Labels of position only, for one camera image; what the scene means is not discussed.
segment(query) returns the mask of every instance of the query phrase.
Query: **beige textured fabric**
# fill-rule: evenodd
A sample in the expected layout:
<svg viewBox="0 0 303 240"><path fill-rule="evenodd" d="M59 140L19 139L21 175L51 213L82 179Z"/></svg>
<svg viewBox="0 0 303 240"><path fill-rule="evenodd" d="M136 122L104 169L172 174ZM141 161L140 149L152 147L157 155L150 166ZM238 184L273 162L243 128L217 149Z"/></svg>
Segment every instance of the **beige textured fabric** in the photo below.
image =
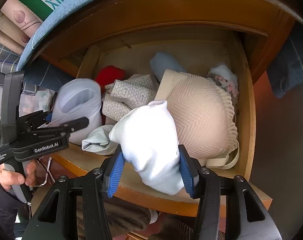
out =
<svg viewBox="0 0 303 240"><path fill-rule="evenodd" d="M224 158L238 147L231 97L206 78L167 69L155 98L162 99L191 157Z"/></svg>

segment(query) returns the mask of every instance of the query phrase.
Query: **metal bolt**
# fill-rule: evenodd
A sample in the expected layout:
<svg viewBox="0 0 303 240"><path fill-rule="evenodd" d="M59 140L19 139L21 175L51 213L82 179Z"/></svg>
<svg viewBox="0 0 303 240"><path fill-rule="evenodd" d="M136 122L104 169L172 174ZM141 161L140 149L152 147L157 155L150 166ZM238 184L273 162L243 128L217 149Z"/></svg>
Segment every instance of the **metal bolt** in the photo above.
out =
<svg viewBox="0 0 303 240"><path fill-rule="evenodd" d="M235 176L236 180L239 182L244 182L244 178L240 175Z"/></svg>
<svg viewBox="0 0 303 240"><path fill-rule="evenodd" d="M101 174L103 172L103 170L101 169L101 168L95 168L95 169L93 169L93 173L94 174Z"/></svg>
<svg viewBox="0 0 303 240"><path fill-rule="evenodd" d="M59 182L64 182L65 180L67 180L67 176L66 175L62 175L58 178Z"/></svg>
<svg viewBox="0 0 303 240"><path fill-rule="evenodd" d="M208 168L201 168L201 169L200 169L200 172L201 172L202 174L209 174L209 169L208 169Z"/></svg>

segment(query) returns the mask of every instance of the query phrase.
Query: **plaid fabric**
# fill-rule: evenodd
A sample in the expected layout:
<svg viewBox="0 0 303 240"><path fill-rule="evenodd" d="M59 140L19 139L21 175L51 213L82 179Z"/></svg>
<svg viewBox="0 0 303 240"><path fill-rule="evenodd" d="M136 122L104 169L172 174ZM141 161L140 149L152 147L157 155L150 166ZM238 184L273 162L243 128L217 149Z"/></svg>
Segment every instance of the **plaid fabric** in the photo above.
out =
<svg viewBox="0 0 303 240"><path fill-rule="evenodd" d="M0 44L0 72L7 74L16 71L20 56Z"/></svg>
<svg viewBox="0 0 303 240"><path fill-rule="evenodd" d="M5 74L0 72L0 85L4 85ZM34 96L38 90L38 86L24 82L23 94Z"/></svg>

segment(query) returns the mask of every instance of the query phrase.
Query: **open wooden drawer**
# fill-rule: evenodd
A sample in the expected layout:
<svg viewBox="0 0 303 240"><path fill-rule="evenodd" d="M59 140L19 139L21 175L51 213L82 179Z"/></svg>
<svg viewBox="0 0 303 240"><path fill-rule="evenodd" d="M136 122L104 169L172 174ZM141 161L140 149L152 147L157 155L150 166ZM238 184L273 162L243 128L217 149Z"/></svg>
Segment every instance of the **open wooden drawer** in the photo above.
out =
<svg viewBox="0 0 303 240"><path fill-rule="evenodd" d="M150 59L158 51L173 55L192 74L205 76L218 63L226 63L238 76L239 98L236 105L236 126L240 157L229 170L216 169L221 176L237 174L249 179L255 145L255 103L253 85L244 49L237 32L195 25L136 31L101 41L101 51L94 76L107 65L133 74L149 74Z"/></svg>

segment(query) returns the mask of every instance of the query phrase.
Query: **red cloth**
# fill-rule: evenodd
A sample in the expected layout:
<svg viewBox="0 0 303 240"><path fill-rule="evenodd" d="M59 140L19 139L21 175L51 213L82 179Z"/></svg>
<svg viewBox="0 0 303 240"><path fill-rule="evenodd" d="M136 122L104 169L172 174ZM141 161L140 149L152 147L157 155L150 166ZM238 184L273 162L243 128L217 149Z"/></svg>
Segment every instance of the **red cloth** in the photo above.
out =
<svg viewBox="0 0 303 240"><path fill-rule="evenodd" d="M97 75L95 81L100 85L102 94L105 93L105 86L117 80L124 80L126 71L115 66L104 67Z"/></svg>

